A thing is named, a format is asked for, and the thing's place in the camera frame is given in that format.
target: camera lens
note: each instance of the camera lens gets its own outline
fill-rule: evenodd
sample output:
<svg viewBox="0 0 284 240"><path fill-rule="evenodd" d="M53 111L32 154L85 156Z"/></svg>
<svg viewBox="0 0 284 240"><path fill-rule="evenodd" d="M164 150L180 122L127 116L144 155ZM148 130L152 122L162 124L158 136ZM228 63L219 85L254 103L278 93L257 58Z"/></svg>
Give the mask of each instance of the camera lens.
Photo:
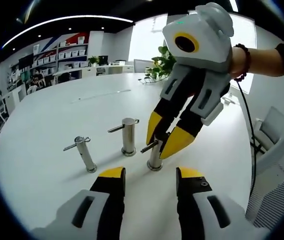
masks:
<svg viewBox="0 0 284 240"><path fill-rule="evenodd" d="M196 50L194 43L185 36L176 37L175 44L179 49L187 53L192 53Z"/></svg>

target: computer monitor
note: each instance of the computer monitor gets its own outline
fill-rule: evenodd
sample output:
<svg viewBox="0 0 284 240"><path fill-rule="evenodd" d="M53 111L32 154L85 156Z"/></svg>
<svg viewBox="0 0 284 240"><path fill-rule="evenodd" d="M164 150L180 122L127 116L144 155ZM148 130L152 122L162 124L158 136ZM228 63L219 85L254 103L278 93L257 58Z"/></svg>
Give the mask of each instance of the computer monitor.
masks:
<svg viewBox="0 0 284 240"><path fill-rule="evenodd" d="M103 65L108 65L108 56L98 56L98 64L100 66L103 66Z"/></svg>
<svg viewBox="0 0 284 240"><path fill-rule="evenodd" d="M22 70L26 67L32 66L33 64L33 53L30 55L27 55L25 57L22 57L18 60L18 69Z"/></svg>

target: metal rod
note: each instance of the metal rod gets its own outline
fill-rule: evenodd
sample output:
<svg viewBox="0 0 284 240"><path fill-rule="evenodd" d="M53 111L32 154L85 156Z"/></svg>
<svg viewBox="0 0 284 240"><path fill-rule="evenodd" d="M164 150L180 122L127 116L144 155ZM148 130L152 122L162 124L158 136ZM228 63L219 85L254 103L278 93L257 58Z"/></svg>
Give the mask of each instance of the metal rod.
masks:
<svg viewBox="0 0 284 240"><path fill-rule="evenodd" d="M114 132L116 132L116 131L118 131L118 130L121 130L121 129L124 129L124 124L121 125L121 126L117 126L117 127L115 127L115 128L112 128L112 129L108 130L107 132L108 132L108 133L114 133Z"/></svg>
<svg viewBox="0 0 284 240"><path fill-rule="evenodd" d="M131 157L135 155L137 152L136 145L135 145L136 122L137 122L137 119L133 119L130 117L126 117L122 119L122 124L124 128L122 130L123 147L121 151L127 157Z"/></svg>
<svg viewBox="0 0 284 240"><path fill-rule="evenodd" d="M151 171L159 171L163 166L163 161L160 158L160 148L163 141L156 140L157 144L152 148L150 159L147 161L146 165Z"/></svg>
<svg viewBox="0 0 284 240"><path fill-rule="evenodd" d="M151 148L155 147L156 145L159 144L159 141L158 140L155 140L154 142L150 143L149 145L147 145L145 148L143 148L141 150L141 153L145 153L146 151L149 151Z"/></svg>
<svg viewBox="0 0 284 240"><path fill-rule="evenodd" d="M72 149L72 148L74 148L74 147L76 147L76 146L77 146L77 145L76 145L75 143L73 143L72 145L65 147L65 148L63 149L63 151Z"/></svg>
<svg viewBox="0 0 284 240"><path fill-rule="evenodd" d="M77 136L74 139L74 142L86 166L86 170L89 173L94 173L97 170L97 165L95 165L95 163L92 161L91 155L89 153L89 150L86 144L86 139L82 136Z"/></svg>

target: white table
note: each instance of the white table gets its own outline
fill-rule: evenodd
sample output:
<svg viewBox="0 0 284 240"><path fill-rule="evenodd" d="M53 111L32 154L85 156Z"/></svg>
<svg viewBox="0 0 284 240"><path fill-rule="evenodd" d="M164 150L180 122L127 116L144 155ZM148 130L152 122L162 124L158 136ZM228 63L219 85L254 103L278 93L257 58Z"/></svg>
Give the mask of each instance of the white table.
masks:
<svg viewBox="0 0 284 240"><path fill-rule="evenodd" d="M177 214L176 167L204 173L211 187L246 209L251 184L249 135L241 108L230 104L186 149L164 160L159 172L144 154L148 120L161 85L142 85L143 74L115 74L74 80L27 95L0 134L0 190L27 230L45 227L57 209L81 189L90 189L106 169L126 168L122 240L181 239ZM125 117L137 118L137 154L121 154L121 131L108 133ZM90 174L76 148L88 145L97 172Z"/></svg>

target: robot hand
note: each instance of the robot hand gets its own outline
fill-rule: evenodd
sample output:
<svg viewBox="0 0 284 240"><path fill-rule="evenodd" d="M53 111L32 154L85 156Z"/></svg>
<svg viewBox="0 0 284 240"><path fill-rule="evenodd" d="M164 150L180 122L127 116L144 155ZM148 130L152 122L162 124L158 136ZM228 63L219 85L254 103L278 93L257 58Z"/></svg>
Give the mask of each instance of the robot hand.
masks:
<svg viewBox="0 0 284 240"><path fill-rule="evenodd" d="M213 191L195 169L176 168L176 195L182 240L262 240L270 232L250 223L240 205Z"/></svg>
<svg viewBox="0 0 284 240"><path fill-rule="evenodd" d="M195 9L197 13L163 28L176 63L151 113L146 137L147 145L163 141L161 159L194 141L203 124L208 126L222 111L221 97L230 89L232 19L217 3L210 2ZM166 133L193 94L173 131Z"/></svg>
<svg viewBox="0 0 284 240"><path fill-rule="evenodd" d="M81 190L56 212L56 219L32 235L39 240L118 240L126 188L126 169L99 174L90 190Z"/></svg>

